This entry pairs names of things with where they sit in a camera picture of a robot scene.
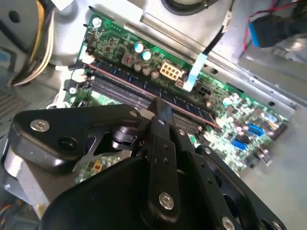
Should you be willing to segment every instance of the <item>screw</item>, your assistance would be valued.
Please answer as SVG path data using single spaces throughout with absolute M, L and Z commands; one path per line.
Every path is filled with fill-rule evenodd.
M 160 124 L 165 125 L 165 122 L 161 119 L 158 120 Z
M 70 94 L 76 94 L 76 92 L 77 92 L 76 88 L 73 88 L 73 87 L 69 88 Z
M 275 226 L 277 230 L 283 230 L 283 228 L 275 220 L 273 220 L 273 225 Z
M 141 140 L 140 142 L 139 142 L 139 146 L 143 146 L 145 144 L 145 141 L 144 140 Z
M 228 217 L 223 217 L 222 218 L 222 224 L 225 229 L 227 230 L 235 230 L 234 224 L 231 222 L 231 220 Z
M 161 193 L 159 195 L 159 202 L 160 205 L 167 210 L 172 210 L 174 208 L 174 200 L 168 193 Z
M 47 132 L 50 129 L 48 121 L 45 120 L 34 120 L 30 123 L 31 129 L 37 132 Z
M 102 24 L 102 20 L 100 18 L 93 18 L 92 25 L 94 28 L 99 28 Z
M 135 116 L 135 117 L 138 116 L 138 115 L 136 114 L 136 112 L 134 112 L 134 111 L 130 111 L 130 114 L 131 114 L 132 116 Z
M 181 135 L 185 135 L 185 132 L 184 132 L 182 129 L 179 130 L 179 133 L 180 133 Z
M 210 149 L 208 149 L 208 148 L 205 148 L 204 151 L 205 151 L 205 153 L 207 153 L 207 154 L 211 154 L 211 151 L 210 151 Z

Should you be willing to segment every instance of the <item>blue plastic part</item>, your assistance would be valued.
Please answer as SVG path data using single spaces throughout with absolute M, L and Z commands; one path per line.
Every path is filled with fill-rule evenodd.
M 244 144 L 243 142 L 241 141 L 238 141 L 236 139 L 234 139 L 232 142 L 231 142 L 235 147 L 237 147 L 238 149 L 241 149 L 241 150 L 246 150 L 247 149 L 247 144 Z
M 263 129 L 253 124 L 248 124 L 248 131 L 258 137 L 262 137 L 264 135 Z
M 251 40 L 253 41 L 254 46 L 259 47 L 259 41 L 258 41 L 256 31 L 255 31 L 255 27 L 254 27 L 253 23 L 249 23 L 248 27 L 249 27 L 249 31 L 250 31 L 250 34 L 251 34 Z
M 199 73 L 201 72 L 201 69 L 203 67 L 203 65 L 205 64 L 206 60 L 207 60 L 208 56 L 204 55 L 203 53 L 200 53 L 189 73 L 189 77 L 188 80 L 183 84 L 183 89 L 186 91 L 191 92 L 194 84 L 197 80 L 197 77 L 199 75 Z

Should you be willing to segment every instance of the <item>power supply cable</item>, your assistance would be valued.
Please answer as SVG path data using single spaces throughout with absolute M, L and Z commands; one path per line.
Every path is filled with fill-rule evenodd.
M 232 18 L 232 9 L 233 9 L 234 3 L 235 3 L 235 0 L 232 0 L 231 5 L 229 6 L 226 16 L 224 18 L 221 29 L 219 30 L 219 32 L 216 34 L 214 39 L 209 43 L 209 45 L 203 51 L 204 55 L 208 56 L 208 54 L 212 51 L 212 49 L 216 46 L 216 44 L 221 40 L 223 35 L 228 30 L 229 24 Z

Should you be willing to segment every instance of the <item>chip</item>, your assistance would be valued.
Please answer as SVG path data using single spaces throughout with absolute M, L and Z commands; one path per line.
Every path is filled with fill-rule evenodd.
M 133 45 L 132 43 L 128 43 L 128 44 L 127 44 L 127 49 L 130 50 L 130 49 L 132 49 L 133 47 L 134 47 L 134 45 Z
M 120 47 L 118 48 L 118 52 L 121 53 L 121 54 L 125 53 L 125 48 L 123 48 L 123 47 L 120 46 Z

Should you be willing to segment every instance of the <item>cable connector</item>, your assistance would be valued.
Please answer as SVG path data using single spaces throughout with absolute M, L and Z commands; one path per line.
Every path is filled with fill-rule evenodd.
M 231 19 L 232 19 L 232 12 L 227 11 L 226 16 L 225 16 L 224 21 L 223 21 L 223 24 L 222 24 L 222 26 L 223 26 L 222 33 L 223 34 L 229 29 L 229 24 L 231 22 Z

